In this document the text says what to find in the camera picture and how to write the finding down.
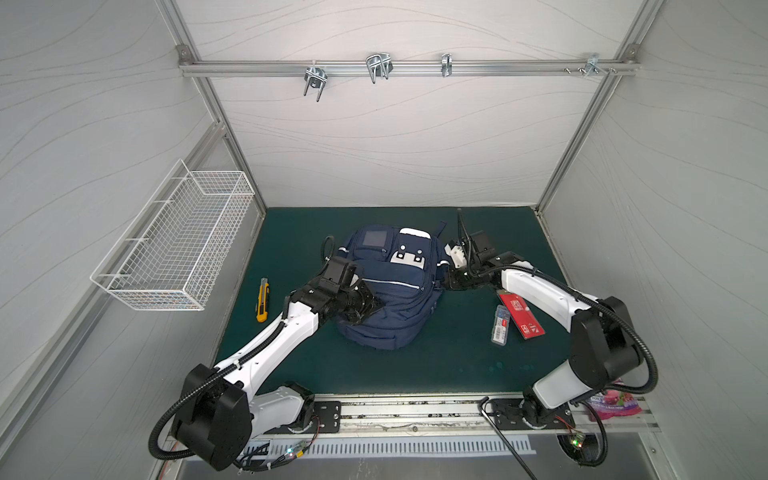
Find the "metal hook clamp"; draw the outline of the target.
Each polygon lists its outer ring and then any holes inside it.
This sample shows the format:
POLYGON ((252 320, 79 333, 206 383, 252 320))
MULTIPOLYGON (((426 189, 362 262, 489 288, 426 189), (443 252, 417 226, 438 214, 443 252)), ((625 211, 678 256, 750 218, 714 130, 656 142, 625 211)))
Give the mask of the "metal hook clamp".
POLYGON ((315 90, 315 101, 319 102, 328 81, 326 71, 318 66, 310 66, 305 70, 304 81, 303 95, 307 96, 310 90, 315 90))
POLYGON ((373 84, 376 84, 379 78, 388 80, 393 71, 391 55, 386 52, 368 56, 365 60, 365 65, 373 84))
POLYGON ((567 75, 571 76, 581 76, 584 78, 591 77, 591 76, 601 76, 601 77, 608 77, 617 75, 618 71, 613 67, 604 67, 600 63, 599 55, 596 53, 593 53, 590 55, 584 62, 584 64, 576 69, 571 68, 564 68, 563 71, 567 75))

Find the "clear pen case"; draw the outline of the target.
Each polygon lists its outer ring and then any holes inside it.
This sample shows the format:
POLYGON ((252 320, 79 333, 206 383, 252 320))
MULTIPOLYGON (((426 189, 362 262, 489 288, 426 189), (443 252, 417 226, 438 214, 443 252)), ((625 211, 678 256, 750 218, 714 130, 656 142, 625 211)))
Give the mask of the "clear pen case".
POLYGON ((505 346, 508 339, 511 315, 504 305, 498 305, 494 313, 494 324, 491 341, 499 346, 505 346))

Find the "aluminium top rail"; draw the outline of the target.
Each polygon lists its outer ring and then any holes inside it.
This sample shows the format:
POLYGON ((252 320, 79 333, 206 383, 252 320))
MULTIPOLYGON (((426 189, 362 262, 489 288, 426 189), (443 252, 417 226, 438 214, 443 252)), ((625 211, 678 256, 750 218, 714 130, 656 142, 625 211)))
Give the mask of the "aluminium top rail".
MULTIPOLYGON (((586 59, 576 60, 460 60, 453 58, 450 77, 485 76, 571 76, 563 69, 576 69, 586 59)), ((641 68, 634 61, 600 59, 604 67, 613 67, 617 75, 633 75, 641 68)), ((392 60, 391 78, 442 77, 441 59, 392 60)), ((363 60, 316 60, 316 61, 198 61, 180 65, 185 77, 201 78, 302 78, 310 66, 324 69, 329 78, 367 77, 363 60)))

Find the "left metal hook clamp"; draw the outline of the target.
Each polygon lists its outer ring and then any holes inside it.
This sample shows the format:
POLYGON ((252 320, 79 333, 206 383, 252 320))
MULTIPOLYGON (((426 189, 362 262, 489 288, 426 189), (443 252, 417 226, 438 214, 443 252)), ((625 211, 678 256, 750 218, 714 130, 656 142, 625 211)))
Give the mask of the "left metal hook clamp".
POLYGON ((326 71, 318 66, 310 66, 305 70, 304 81, 303 95, 307 96, 310 90, 315 90, 315 101, 319 102, 328 81, 326 71))

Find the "pink snack pouch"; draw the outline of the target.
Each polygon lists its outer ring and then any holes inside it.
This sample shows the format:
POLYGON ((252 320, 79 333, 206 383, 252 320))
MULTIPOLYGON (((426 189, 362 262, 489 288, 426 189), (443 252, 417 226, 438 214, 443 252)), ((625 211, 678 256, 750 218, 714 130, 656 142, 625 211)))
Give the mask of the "pink snack pouch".
POLYGON ((642 412, 639 401, 630 393, 608 390, 589 399, 589 405, 601 420, 630 417, 642 412))

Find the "green mat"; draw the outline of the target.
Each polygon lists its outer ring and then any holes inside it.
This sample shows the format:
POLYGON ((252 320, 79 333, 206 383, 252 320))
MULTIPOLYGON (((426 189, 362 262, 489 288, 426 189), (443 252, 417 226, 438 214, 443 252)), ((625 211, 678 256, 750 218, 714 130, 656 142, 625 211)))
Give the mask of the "green mat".
MULTIPOLYGON (((484 231, 500 251, 521 255, 546 274, 562 273, 532 209, 506 208, 272 208, 258 235, 238 297, 219 346, 225 359, 262 326, 255 307, 262 279, 270 284, 269 314, 277 316, 284 297, 321 268, 320 246, 327 236, 343 241, 367 224, 442 228, 457 236, 464 220, 484 231)), ((558 322, 537 312, 543 336, 525 340, 512 332, 505 345, 492 342, 496 293, 489 288, 444 293, 434 315, 408 346, 382 351, 340 335, 334 324, 302 342, 262 385, 269 392, 296 382, 318 394, 397 394, 520 391, 566 357, 569 337, 558 322)))

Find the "red box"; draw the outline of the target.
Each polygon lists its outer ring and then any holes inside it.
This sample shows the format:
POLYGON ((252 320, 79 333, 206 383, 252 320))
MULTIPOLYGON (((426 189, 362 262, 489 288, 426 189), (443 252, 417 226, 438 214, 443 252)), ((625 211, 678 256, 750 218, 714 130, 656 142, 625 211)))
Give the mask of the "red box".
POLYGON ((541 337, 545 330, 520 295, 500 290, 497 292, 503 306, 509 311, 511 322, 524 340, 541 337))

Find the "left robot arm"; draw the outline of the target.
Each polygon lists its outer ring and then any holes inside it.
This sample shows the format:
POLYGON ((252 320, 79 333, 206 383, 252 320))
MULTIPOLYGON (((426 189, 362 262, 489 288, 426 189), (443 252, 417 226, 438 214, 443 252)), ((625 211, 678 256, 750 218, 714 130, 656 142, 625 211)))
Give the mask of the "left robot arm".
POLYGON ((148 451, 161 461, 197 456, 217 471, 235 465, 249 440, 302 424, 314 397, 298 385, 260 394, 269 375, 330 320, 360 324, 384 306, 350 259, 333 255, 320 273, 284 300, 281 314, 235 354, 197 365, 179 399, 152 428, 148 451))

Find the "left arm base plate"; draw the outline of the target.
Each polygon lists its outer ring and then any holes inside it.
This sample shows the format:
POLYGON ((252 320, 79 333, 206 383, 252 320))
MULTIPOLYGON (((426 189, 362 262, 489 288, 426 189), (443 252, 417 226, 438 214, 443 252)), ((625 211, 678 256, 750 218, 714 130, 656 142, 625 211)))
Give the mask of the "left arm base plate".
POLYGON ((336 434, 341 427, 342 404, 339 401, 313 401, 307 404, 299 418, 299 432, 336 434))

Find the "yellow utility knife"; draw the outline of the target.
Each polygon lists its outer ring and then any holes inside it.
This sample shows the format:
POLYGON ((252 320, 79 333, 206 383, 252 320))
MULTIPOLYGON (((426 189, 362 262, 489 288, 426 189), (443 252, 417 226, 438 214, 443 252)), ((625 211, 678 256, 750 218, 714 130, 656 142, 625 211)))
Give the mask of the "yellow utility knife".
POLYGON ((260 280, 257 305, 255 307, 256 320, 258 323, 264 323, 268 319, 270 285, 267 277, 260 280))

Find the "navy blue student backpack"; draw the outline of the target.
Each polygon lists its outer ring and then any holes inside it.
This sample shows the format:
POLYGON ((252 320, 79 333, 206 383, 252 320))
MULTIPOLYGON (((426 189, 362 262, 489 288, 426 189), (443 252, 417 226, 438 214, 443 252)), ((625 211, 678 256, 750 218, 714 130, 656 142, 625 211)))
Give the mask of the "navy blue student backpack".
POLYGON ((337 323, 346 339, 377 350, 397 350, 412 343, 434 313, 446 273, 453 267, 440 234, 410 227, 366 225, 338 248, 383 307, 359 325, 337 323))

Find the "right metal hook clamp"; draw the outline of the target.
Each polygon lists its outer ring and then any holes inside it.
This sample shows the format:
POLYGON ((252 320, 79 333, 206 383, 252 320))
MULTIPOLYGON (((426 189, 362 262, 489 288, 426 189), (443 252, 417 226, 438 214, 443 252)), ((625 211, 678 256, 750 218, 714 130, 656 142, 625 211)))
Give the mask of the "right metal hook clamp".
POLYGON ((584 64, 576 69, 571 68, 564 68, 563 71, 567 75, 571 76, 581 76, 584 78, 591 77, 591 76, 601 76, 601 77, 608 77, 617 75, 618 71, 613 67, 604 67, 600 63, 599 55, 596 53, 593 53, 590 55, 584 62, 584 64))

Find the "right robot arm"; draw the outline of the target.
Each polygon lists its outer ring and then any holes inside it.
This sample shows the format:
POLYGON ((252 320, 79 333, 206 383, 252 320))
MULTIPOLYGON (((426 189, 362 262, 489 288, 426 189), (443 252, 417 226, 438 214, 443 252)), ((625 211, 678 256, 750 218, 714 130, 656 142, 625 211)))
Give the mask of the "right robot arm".
POLYGON ((635 331, 623 301, 582 293, 512 252, 482 245, 484 239, 483 231, 472 236, 463 232, 444 248, 451 262, 448 288, 488 285, 519 295, 569 334, 567 359, 524 393, 519 409, 529 423, 539 426, 564 405, 606 390, 642 395, 656 388, 656 359, 635 331))

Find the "middle metal hook clamp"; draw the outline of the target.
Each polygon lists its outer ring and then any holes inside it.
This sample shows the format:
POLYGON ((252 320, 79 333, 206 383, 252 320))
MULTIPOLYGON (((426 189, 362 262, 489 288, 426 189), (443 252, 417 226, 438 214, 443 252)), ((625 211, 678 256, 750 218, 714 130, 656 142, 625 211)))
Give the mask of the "middle metal hook clamp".
POLYGON ((365 60, 365 65, 373 84, 376 84, 379 78, 388 80, 393 71, 391 55, 386 52, 368 56, 365 60))

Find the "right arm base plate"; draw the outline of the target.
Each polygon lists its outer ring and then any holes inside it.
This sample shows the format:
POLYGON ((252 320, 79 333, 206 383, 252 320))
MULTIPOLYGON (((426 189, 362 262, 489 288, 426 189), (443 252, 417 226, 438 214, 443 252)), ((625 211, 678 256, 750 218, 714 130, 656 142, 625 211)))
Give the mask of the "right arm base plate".
POLYGON ((566 404, 557 409, 547 409, 533 398, 491 399, 490 417, 502 431, 568 430, 575 426, 566 404))

